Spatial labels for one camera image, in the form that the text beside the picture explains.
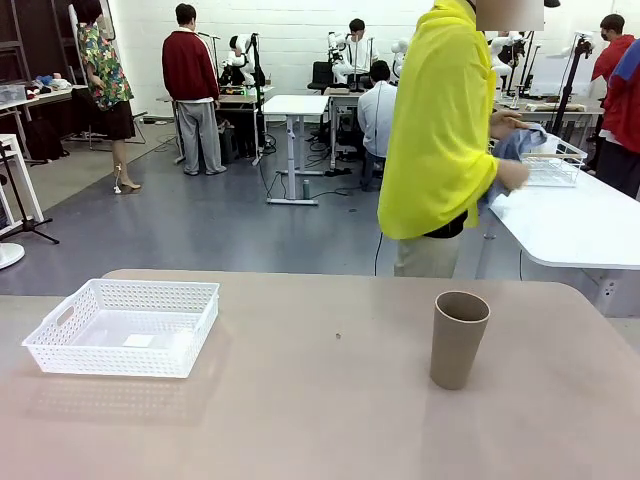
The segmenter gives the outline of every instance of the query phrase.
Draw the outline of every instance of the hand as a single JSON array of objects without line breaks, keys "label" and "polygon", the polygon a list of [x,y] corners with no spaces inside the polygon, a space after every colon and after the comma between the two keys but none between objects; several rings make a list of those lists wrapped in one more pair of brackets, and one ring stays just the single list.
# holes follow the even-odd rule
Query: hand
[{"label": "hand", "polygon": [[91,83],[93,83],[100,90],[104,90],[104,89],[107,88],[106,85],[104,84],[104,82],[102,80],[100,80],[100,77],[98,77],[96,75],[92,75],[91,76]]},{"label": "hand", "polygon": [[529,125],[518,120],[521,117],[519,113],[509,110],[494,113],[489,122],[489,135],[496,140],[504,140],[518,128],[529,128]]},{"label": "hand", "polygon": [[501,159],[497,177],[508,190],[517,190],[529,179],[529,169],[515,160]]}]

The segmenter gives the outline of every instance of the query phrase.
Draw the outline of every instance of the brown paper cup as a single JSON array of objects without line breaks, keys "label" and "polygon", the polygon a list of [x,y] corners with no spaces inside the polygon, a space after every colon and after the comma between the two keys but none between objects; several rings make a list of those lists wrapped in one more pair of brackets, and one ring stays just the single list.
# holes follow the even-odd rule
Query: brown paper cup
[{"label": "brown paper cup", "polygon": [[447,390],[464,388],[491,310],[480,297],[446,292],[436,299],[431,379]]}]

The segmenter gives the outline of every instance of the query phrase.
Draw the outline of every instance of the red jacket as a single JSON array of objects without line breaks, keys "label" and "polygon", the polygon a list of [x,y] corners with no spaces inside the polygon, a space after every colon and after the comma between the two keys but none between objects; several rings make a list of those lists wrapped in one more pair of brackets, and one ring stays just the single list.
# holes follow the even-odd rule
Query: red jacket
[{"label": "red jacket", "polygon": [[220,96],[209,49],[193,32],[179,30],[162,47],[164,85],[174,100],[201,100]]},{"label": "red jacket", "polygon": [[622,55],[624,55],[624,52],[627,51],[627,48],[631,46],[634,40],[635,37],[633,35],[622,35],[611,42],[611,44],[602,51],[598,60],[596,60],[591,81],[593,82],[596,78],[602,76],[605,82],[609,83],[609,77],[611,77]]},{"label": "red jacket", "polygon": [[624,54],[609,80],[602,128],[627,150],[640,153],[640,40]]}]

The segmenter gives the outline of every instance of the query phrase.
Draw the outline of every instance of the cable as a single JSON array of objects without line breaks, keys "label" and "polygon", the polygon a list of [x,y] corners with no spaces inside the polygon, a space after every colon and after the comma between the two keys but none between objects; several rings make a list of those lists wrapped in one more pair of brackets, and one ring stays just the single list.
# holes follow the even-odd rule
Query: cable
[{"label": "cable", "polygon": [[380,241],[378,242],[378,250],[376,250],[376,260],[373,264],[373,276],[378,276],[378,256],[380,255],[380,247],[382,247],[382,239],[384,238],[384,234],[380,232]]}]

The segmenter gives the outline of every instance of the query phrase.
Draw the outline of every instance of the woman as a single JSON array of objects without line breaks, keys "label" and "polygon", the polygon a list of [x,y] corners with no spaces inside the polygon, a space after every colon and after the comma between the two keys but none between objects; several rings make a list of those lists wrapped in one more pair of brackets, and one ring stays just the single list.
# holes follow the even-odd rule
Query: woman
[{"label": "woman", "polygon": [[89,90],[102,111],[107,137],[113,142],[113,173],[121,185],[136,190],[140,185],[129,178],[125,144],[136,135],[129,103],[133,98],[131,87],[113,45],[98,26],[103,19],[100,0],[74,0],[73,8],[78,16],[78,45]]}]

